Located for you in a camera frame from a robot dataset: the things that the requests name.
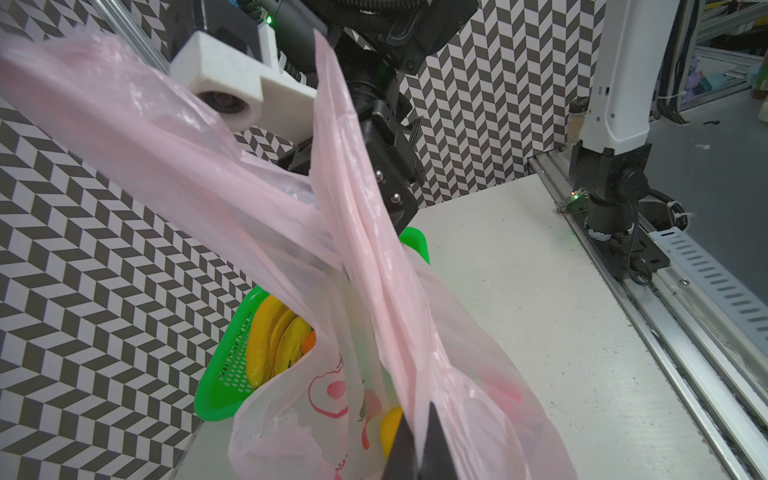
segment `plastic bag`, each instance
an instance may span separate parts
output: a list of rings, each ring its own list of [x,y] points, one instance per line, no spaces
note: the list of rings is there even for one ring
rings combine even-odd
[[[402,405],[420,457],[430,402],[461,480],[575,478],[509,358],[399,243],[322,37],[307,180],[242,151],[215,112],[112,35],[0,35],[7,100],[315,327],[315,348],[235,417],[243,478],[378,478],[383,414]]]

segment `bunch of bananas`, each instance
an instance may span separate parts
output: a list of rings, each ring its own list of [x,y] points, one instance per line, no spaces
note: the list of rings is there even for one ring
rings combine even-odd
[[[315,346],[312,327],[277,298],[269,295],[259,305],[248,336],[245,366],[254,389],[298,362]]]

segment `white table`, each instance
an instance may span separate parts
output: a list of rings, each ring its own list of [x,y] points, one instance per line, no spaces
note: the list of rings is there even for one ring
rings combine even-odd
[[[538,177],[420,210],[411,225],[528,381],[582,480],[727,478]],[[237,478],[231,422],[203,424],[177,480]]]

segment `green basket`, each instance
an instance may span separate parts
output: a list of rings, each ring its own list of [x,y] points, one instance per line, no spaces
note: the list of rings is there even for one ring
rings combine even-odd
[[[429,263],[427,240],[420,230],[406,227],[400,241]],[[257,286],[237,307],[194,396],[194,410],[201,419],[216,422],[234,417],[243,400],[253,392],[245,374],[245,349],[253,315],[268,296]]]

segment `glass jar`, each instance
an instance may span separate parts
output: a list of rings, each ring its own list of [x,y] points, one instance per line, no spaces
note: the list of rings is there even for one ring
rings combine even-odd
[[[584,125],[588,108],[589,97],[577,97],[568,105],[568,124],[565,130],[565,146],[568,153],[573,151],[574,145],[578,142],[578,134],[581,126]]]

